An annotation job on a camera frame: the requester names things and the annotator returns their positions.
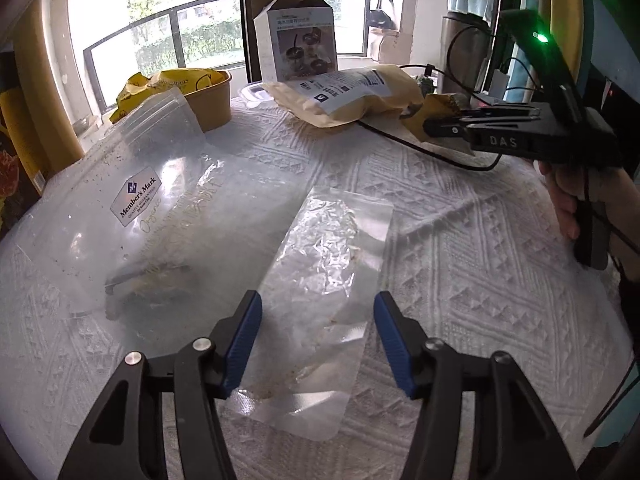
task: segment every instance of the yellow wrapper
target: yellow wrapper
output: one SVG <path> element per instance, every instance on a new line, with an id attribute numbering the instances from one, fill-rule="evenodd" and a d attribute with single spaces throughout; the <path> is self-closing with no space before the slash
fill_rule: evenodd
<path id="1" fill-rule="evenodd" d="M 182 94 L 190 94 L 225 80 L 225 75 L 210 68 L 174 68 L 162 70 L 148 78 L 140 72 L 132 75 L 116 98 L 117 110 L 111 115 L 111 123 L 121 118 L 142 104 L 147 97 L 159 94 L 172 87 L 177 87 Z"/>

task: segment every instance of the blue gripper pad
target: blue gripper pad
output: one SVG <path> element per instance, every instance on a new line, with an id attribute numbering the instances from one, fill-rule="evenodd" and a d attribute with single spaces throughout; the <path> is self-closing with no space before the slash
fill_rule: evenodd
<path id="1" fill-rule="evenodd" d="M 402 316 L 396 302 L 388 292 L 379 292 L 373 303 L 373 318 L 382 339 L 382 346 L 385 348 L 386 360 L 389 361 L 391 371 L 398 388 L 404 390 L 407 397 L 414 398 L 417 386 L 412 375 L 411 352 L 407 347 L 407 342 L 402 336 L 401 327 L 398 325 L 404 320 L 413 321 Z"/>
<path id="2" fill-rule="evenodd" d="M 253 290 L 247 292 L 234 317 L 242 309 L 242 303 L 245 301 L 248 301 L 249 305 L 238 323 L 238 330 L 236 330 L 226 353 L 226 375 L 222 383 L 222 390 L 226 393 L 225 399 L 240 386 L 246 363 L 262 322 L 262 298 Z"/>

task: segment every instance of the white box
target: white box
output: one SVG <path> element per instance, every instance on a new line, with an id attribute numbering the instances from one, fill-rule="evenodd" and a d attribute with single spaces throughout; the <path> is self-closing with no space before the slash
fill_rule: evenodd
<path id="1" fill-rule="evenodd" d="M 334 10 L 324 0 L 273 9 L 277 1 L 254 19 L 262 80 L 290 81 L 336 72 Z"/>

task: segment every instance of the silver screw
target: silver screw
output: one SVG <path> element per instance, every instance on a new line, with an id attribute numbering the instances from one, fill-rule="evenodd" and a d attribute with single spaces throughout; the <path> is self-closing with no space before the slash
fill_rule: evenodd
<path id="1" fill-rule="evenodd" d="M 140 361 L 142 361 L 142 354 L 140 352 L 129 352 L 124 358 L 124 362 L 131 366 L 137 365 Z"/>
<path id="2" fill-rule="evenodd" d="M 498 352 L 494 355 L 495 362 L 507 365 L 511 362 L 511 356 L 507 352 Z"/>
<path id="3" fill-rule="evenodd" d="M 201 337 L 193 342 L 193 348 L 198 352 L 204 352 L 205 350 L 209 350 L 209 348 L 211 348 L 211 341 L 206 337 Z"/>
<path id="4" fill-rule="evenodd" d="M 427 350 L 431 350 L 432 352 L 440 350 L 443 346 L 444 341 L 442 339 L 438 339 L 437 337 L 431 337 L 427 339 L 426 343 L 424 344 L 424 347 Z"/>

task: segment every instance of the textured tablecloth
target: textured tablecloth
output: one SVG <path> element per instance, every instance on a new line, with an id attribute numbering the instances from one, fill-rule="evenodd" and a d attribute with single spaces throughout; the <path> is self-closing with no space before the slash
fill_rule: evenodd
<path id="1" fill-rule="evenodd" d="M 609 275 L 574 261 L 530 164 L 506 156 L 490 173 L 470 173 L 359 126 L 318 130 L 279 108 L 246 110 L 240 102 L 233 113 L 231 123 L 207 134 L 209 142 L 295 174 L 307 188 L 390 200 L 380 288 L 458 351 L 510 352 L 574 461 L 584 459 L 593 439 L 581 434 L 626 370 L 628 339 Z M 131 350 L 91 314 L 69 317 L 65 302 L 10 234 L 0 246 L 0 422 L 43 480 L 56 477 L 90 406 Z M 167 462 L 171 478 L 181 478 L 171 403 L 167 396 Z M 465 478 L 472 437 L 467 397 L 464 406 L 456 478 Z M 223 403 L 220 412 L 239 479 L 386 480 L 399 478 L 419 407 L 396 388 L 369 330 L 335 438 L 312 442 L 278 432 Z"/>

